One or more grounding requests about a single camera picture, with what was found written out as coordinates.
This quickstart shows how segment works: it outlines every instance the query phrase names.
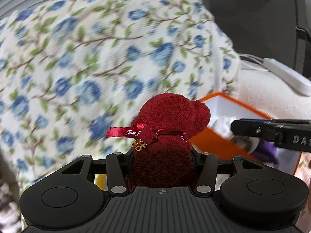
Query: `floral fabric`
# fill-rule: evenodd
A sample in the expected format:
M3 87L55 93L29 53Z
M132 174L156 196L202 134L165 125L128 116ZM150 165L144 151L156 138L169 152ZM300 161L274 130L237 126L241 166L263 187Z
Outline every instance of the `floral fabric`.
M157 94L237 94L238 56L198 0L51 0L0 33L0 146L21 192L83 154L127 151L107 129Z

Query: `gold pendant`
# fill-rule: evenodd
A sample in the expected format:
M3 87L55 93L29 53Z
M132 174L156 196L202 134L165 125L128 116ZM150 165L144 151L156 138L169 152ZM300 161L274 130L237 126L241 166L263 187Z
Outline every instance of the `gold pendant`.
M132 147L136 150L136 151L141 151L143 148L147 147L147 144L144 143L144 141L137 139L135 140L135 143L132 144Z

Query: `stuffed animal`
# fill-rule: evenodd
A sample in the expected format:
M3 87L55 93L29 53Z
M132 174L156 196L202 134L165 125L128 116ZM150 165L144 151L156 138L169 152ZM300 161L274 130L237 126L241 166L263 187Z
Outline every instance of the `stuffed animal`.
M131 128L110 128L106 137L132 135L136 139L132 169L125 178L128 187L193 188L198 176L188 140L203 131L209 120L210 111L204 103L164 93L144 104ZM117 135L122 129L124 135Z

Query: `purple fabric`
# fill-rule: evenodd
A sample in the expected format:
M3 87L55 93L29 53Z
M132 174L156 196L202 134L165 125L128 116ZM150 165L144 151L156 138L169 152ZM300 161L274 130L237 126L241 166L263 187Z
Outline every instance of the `purple fabric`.
M277 148L273 143L260 139L256 149L251 153L251 155L262 161L269 162L279 165L279 161L276 158Z

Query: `red ribbon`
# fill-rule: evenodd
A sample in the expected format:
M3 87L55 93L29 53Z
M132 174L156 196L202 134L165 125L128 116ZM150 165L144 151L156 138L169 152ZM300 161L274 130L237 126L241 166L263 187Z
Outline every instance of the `red ribbon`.
M111 127L106 133L108 137L134 137L141 139L146 144L158 141L159 135L173 135L185 138L185 133L177 129L159 129L154 131L141 118L138 118L132 127Z

